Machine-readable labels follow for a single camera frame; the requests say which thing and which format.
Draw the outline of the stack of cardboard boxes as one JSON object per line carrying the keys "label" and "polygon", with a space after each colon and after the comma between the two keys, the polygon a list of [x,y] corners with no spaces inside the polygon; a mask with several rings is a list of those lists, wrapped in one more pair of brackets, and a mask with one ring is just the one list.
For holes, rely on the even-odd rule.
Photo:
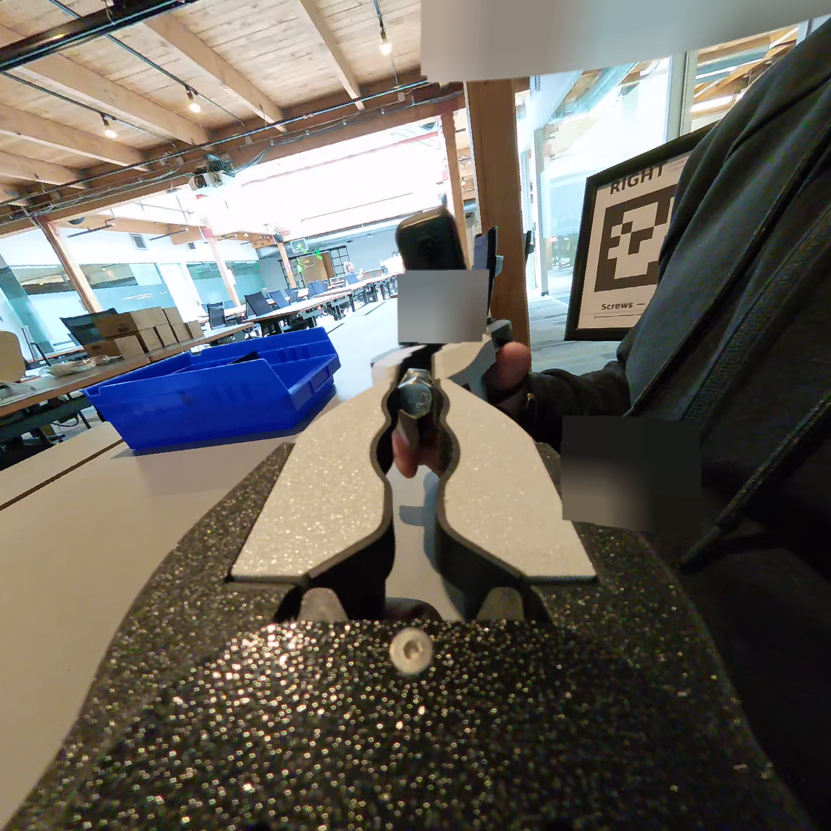
{"label": "stack of cardboard boxes", "polygon": [[134,358],[203,336],[200,322],[185,321],[175,306],[105,312],[94,325],[93,340],[86,345],[91,358]]}

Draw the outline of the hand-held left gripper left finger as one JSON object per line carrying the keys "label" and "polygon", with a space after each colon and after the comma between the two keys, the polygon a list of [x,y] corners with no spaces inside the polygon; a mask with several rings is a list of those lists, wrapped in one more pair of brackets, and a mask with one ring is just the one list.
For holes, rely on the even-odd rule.
{"label": "hand-held left gripper left finger", "polygon": [[297,438],[232,567],[235,581],[308,581],[387,531],[390,486],[377,446],[392,388],[377,383]]}

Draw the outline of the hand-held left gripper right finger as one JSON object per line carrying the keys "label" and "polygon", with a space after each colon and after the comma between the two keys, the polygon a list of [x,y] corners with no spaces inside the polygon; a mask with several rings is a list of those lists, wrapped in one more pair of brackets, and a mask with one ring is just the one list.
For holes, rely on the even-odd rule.
{"label": "hand-held left gripper right finger", "polygon": [[459,446],[441,503],[449,530],[531,583],[593,580],[596,571],[535,442],[467,390],[444,390]]}

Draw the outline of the person's right forearm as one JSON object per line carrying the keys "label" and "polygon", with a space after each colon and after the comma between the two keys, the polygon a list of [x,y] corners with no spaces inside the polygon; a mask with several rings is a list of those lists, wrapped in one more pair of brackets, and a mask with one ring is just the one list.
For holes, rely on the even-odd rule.
{"label": "person's right forearm", "polygon": [[536,442],[560,451],[566,416],[621,416],[651,377],[635,373],[634,365],[623,360],[581,376],[559,369],[532,371],[517,421]]}

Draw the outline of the steel hex bolt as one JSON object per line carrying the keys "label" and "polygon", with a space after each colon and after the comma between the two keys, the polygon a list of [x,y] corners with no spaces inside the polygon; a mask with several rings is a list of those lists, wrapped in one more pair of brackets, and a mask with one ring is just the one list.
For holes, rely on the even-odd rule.
{"label": "steel hex bolt", "polygon": [[418,420],[428,416],[434,405],[431,373],[426,369],[409,368],[397,387],[400,412]]}

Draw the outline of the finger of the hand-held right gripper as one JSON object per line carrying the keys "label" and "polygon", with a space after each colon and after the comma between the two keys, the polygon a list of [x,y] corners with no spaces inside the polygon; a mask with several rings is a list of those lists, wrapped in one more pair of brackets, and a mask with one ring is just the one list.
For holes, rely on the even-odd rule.
{"label": "finger of the hand-held right gripper", "polygon": [[481,341],[444,345],[442,380],[452,380],[482,400],[487,400],[483,377],[493,366],[497,350],[511,341],[513,327],[509,320],[489,320]]}

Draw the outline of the person's right hand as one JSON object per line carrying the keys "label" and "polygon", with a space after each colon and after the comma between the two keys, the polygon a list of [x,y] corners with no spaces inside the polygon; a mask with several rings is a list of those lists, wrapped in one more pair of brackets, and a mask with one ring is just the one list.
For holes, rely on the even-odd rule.
{"label": "person's right hand", "polygon": [[483,376],[486,400],[517,420],[527,403],[531,368],[532,353],[527,346],[516,341],[505,343]]}

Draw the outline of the blue plastic bin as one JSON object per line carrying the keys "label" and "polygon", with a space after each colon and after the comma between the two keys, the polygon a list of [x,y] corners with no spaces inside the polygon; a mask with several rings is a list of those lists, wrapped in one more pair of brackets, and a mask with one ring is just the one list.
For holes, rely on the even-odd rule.
{"label": "blue plastic bin", "polygon": [[341,362],[321,328],[184,352],[84,389],[134,451],[288,433],[324,406]]}

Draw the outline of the wooden pillar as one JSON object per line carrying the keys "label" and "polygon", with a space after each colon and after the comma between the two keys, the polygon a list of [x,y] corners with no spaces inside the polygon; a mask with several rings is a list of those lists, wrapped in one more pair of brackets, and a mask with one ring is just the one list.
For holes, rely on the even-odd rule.
{"label": "wooden pillar", "polygon": [[483,231],[497,227],[498,253],[504,258],[494,283],[492,314],[510,320],[514,340],[528,346],[525,234],[512,82],[465,82],[464,93],[480,223]]}

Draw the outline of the black framed marker sign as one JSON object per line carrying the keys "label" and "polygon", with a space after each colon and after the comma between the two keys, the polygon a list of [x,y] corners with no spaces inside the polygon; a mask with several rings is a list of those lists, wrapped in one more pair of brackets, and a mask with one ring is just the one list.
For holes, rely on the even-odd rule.
{"label": "black framed marker sign", "polygon": [[587,179],[564,332],[566,341],[620,341],[658,282],[681,172],[705,126]]}

